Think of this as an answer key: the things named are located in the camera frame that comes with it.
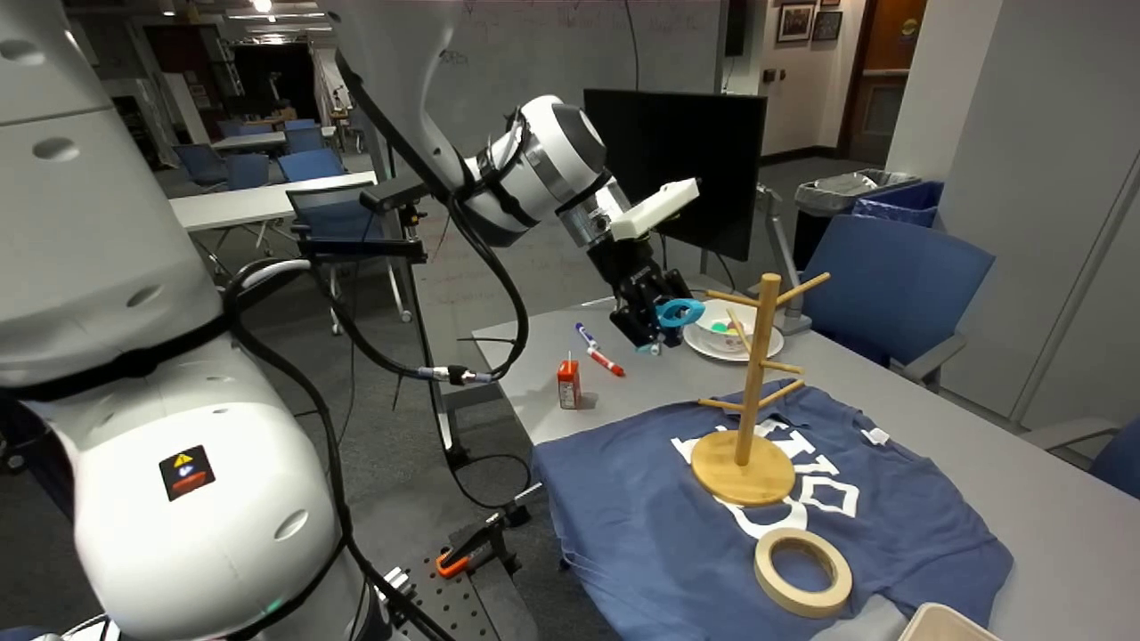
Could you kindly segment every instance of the office chair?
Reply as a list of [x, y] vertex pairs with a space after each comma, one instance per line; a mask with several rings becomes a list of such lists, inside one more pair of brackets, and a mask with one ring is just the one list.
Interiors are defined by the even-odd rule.
[[271, 158], [265, 155], [226, 155], [225, 158], [225, 184], [226, 189], [254, 189], [271, 178]]
[[37, 634], [33, 628], [4, 628], [0, 641], [35, 641]]
[[995, 258], [934, 227], [834, 218], [806, 279], [816, 333], [914, 380], [935, 380], [965, 343], [955, 334]]
[[226, 178], [225, 161], [208, 146], [175, 146], [175, 158], [197, 184], [218, 184]]
[[290, 132], [290, 130], [318, 130], [318, 123], [314, 119], [284, 123], [284, 132]]
[[243, 137], [243, 123], [218, 123], [218, 130], [225, 139]]
[[324, 132], [318, 130], [318, 123], [309, 124], [284, 124], [284, 155], [299, 155], [299, 150], [319, 150], [324, 146]]
[[[1107, 438], [1107, 446], [1092, 454], [1092, 461], [1081, 461], [1079, 454], [1073, 454], [1090, 438]], [[1130, 421], [1130, 423], [1067, 421], [1067, 423], [1036, 428], [1025, 434], [1025, 441], [1048, 454], [1065, 454], [1065, 461], [1081, 461], [1092, 479], [1140, 498], [1140, 421]]]
[[[358, 205], [358, 196], [371, 184], [343, 184], [343, 189], [301, 189], [287, 194], [290, 214], [294, 214], [294, 245], [301, 258], [314, 263], [327, 266], [327, 290], [338, 295], [338, 271], [346, 263], [374, 262], [374, 258], [409, 258], [419, 262], [419, 245], [406, 244], [403, 235], [393, 233], [393, 225], [382, 221], [371, 208]], [[388, 284], [393, 298], [409, 321], [409, 305], [403, 304], [398, 279], [388, 263]]]
[[262, 124], [262, 123], [243, 123], [243, 124], [239, 124], [239, 137], [258, 137], [258, 132], [273, 132], [273, 130]]
[[284, 158], [276, 158], [276, 169], [281, 169], [284, 181], [309, 181], [309, 178], [324, 178], [324, 174], [346, 174], [343, 158], [333, 150], [327, 150], [327, 146], [284, 155]]

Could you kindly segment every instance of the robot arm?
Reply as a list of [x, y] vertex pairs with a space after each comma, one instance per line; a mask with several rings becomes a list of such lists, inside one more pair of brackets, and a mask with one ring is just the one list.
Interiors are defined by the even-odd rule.
[[656, 309], [691, 294], [675, 271], [650, 262], [642, 235], [691, 205], [695, 181], [670, 181], [631, 208], [604, 173], [604, 146], [591, 123], [555, 95], [522, 102], [492, 146], [459, 158], [428, 113], [428, 88], [459, 0], [333, 0], [327, 9], [338, 13], [343, 72], [357, 102], [453, 218], [484, 244], [508, 245], [555, 214], [610, 282], [613, 324], [635, 345], [680, 343]]

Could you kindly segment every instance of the wall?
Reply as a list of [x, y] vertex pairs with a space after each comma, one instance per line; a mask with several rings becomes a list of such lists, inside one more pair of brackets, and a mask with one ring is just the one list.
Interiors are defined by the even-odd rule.
[[947, 178], [1002, 0], [928, 0], [888, 173]]
[[[761, 155], [788, 155], [806, 146], [837, 146], [844, 102], [859, 49], [864, 0], [839, 0], [844, 31], [834, 48], [777, 48], [777, 9], [750, 4], [750, 41], [742, 61], [721, 63], [721, 92], [765, 95]], [[761, 67], [784, 67], [788, 79], [758, 86]]]
[[1140, 416], [1137, 397], [1137, 258], [1140, 258], [1140, 165], [1126, 194], [1118, 233], [1105, 244], [1100, 263], [1081, 290], [1079, 314], [1065, 329], [1040, 384], [1025, 399], [1025, 428], [1065, 421], [1126, 423]]
[[[1123, 271], [1118, 282], [1130, 284], [1137, 275], [1137, 258], [1100, 266], [1140, 155], [1132, 25], [1140, 4], [1105, 11], [1004, 0], [960, 124], [940, 221], [997, 262], [960, 324], [970, 345], [944, 366], [944, 387], [1010, 423], [1033, 412], [1040, 380], [1056, 375], [1056, 351], [1113, 357], [1118, 343], [1137, 343], [1097, 321], [1132, 317], [1132, 294], [1081, 305], [1090, 290], [1100, 294], [1100, 279]], [[1100, 366], [1105, 379], [1137, 380], [1137, 359], [1113, 357]], [[1067, 412], [1097, 410], [1092, 399], [1073, 403]]]
[[631, 0], [637, 54], [618, 0], [482, 0], [461, 4], [446, 49], [431, 113], [461, 150], [482, 150], [502, 119], [536, 92], [580, 99], [580, 88], [711, 92], [718, 0]]

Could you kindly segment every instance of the desk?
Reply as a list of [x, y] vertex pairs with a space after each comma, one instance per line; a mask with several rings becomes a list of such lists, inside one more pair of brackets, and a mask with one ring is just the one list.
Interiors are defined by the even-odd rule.
[[[535, 441], [745, 384], [745, 366], [710, 365], [691, 351], [635, 353], [604, 314], [604, 305], [569, 305], [529, 317], [529, 345], [502, 379], [502, 397]], [[631, 371], [613, 380], [596, 365], [580, 365], [583, 393], [599, 393], [596, 410], [555, 410], [553, 371], [565, 351], [577, 351], [574, 321], [583, 321], [599, 345]], [[511, 334], [511, 324], [472, 334], [502, 339]], [[482, 343], [482, 353], [497, 365], [505, 345]], [[1006, 545], [1015, 569], [995, 603], [995, 634], [1004, 641], [1140, 638], [1132, 605], [1140, 501], [820, 334], [788, 339], [781, 359], [806, 366], [808, 384], [864, 410], [889, 438], [928, 457]]]
[[290, 218], [287, 194], [365, 184], [365, 181], [376, 181], [376, 174], [357, 173], [357, 174], [327, 174], [327, 178], [314, 178], [314, 181], [281, 181], [281, 184], [258, 184], [258, 189], [204, 194], [204, 196], [172, 200], [172, 211], [184, 233], [243, 227], [243, 225]]
[[226, 137], [208, 143], [208, 150], [218, 155], [271, 150], [271, 146], [284, 146], [284, 132], [254, 132], [254, 137]]

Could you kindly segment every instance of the black monitor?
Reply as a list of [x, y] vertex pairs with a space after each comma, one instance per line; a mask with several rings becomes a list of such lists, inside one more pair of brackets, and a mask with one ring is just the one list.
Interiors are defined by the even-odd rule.
[[765, 99], [583, 88], [583, 113], [631, 205], [698, 178], [702, 196], [657, 225], [663, 235], [746, 262]]

